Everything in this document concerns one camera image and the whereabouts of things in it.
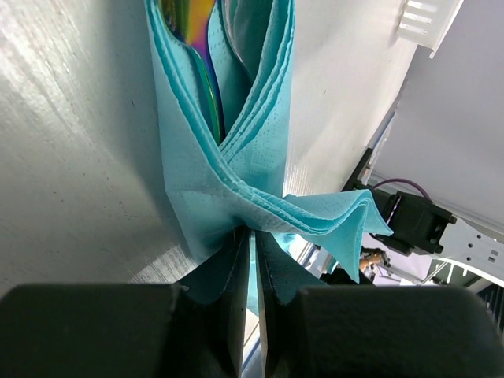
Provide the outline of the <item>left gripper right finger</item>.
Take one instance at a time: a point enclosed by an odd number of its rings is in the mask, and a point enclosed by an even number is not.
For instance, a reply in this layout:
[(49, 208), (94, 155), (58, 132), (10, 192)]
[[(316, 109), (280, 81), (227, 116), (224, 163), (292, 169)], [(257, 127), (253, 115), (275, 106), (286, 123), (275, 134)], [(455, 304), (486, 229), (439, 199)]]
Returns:
[(502, 376), (502, 340), (470, 291), (330, 286), (271, 234), (255, 246), (265, 376)]

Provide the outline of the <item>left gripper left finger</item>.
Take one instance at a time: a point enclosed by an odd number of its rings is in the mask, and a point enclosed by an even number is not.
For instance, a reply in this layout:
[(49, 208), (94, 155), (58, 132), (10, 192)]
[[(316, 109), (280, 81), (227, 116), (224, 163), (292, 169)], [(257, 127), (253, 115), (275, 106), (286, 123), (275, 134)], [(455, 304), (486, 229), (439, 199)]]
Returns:
[(238, 377), (250, 232), (175, 283), (25, 284), (1, 300), (4, 377)]

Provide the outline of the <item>blue paper napkin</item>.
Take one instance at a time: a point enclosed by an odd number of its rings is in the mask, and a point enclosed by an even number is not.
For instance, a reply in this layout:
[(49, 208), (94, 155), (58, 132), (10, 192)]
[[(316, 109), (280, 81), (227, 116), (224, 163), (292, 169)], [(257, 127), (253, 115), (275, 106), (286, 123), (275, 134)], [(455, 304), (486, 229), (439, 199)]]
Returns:
[(145, 4), (157, 95), (165, 191), (192, 259), (204, 262), (240, 225), (297, 234), (322, 246), (353, 280), (365, 233), (390, 235), (368, 190), (284, 195), (290, 123), (295, 3), (275, 1), (249, 94), (225, 91), (233, 119), (216, 143), (197, 101), (196, 75), (156, 1)]

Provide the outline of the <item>iridescent spoon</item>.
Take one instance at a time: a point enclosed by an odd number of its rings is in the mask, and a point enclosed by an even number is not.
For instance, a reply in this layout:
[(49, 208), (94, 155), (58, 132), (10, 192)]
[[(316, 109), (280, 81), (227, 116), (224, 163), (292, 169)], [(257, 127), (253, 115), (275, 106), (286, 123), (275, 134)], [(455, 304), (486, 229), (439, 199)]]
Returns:
[(214, 0), (160, 0), (158, 7), (165, 27), (193, 57), (209, 109), (210, 126), (216, 144), (225, 138), (224, 112), (217, 76), (209, 50), (209, 21)]

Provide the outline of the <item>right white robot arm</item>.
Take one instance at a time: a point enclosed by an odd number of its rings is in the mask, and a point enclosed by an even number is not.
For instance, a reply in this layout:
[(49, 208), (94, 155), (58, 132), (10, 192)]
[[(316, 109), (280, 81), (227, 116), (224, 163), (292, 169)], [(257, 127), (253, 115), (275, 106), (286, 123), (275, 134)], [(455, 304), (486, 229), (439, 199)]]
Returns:
[(392, 230), (375, 237), (406, 256), (428, 255), (503, 285), (503, 244), (419, 195), (372, 189), (382, 218)]

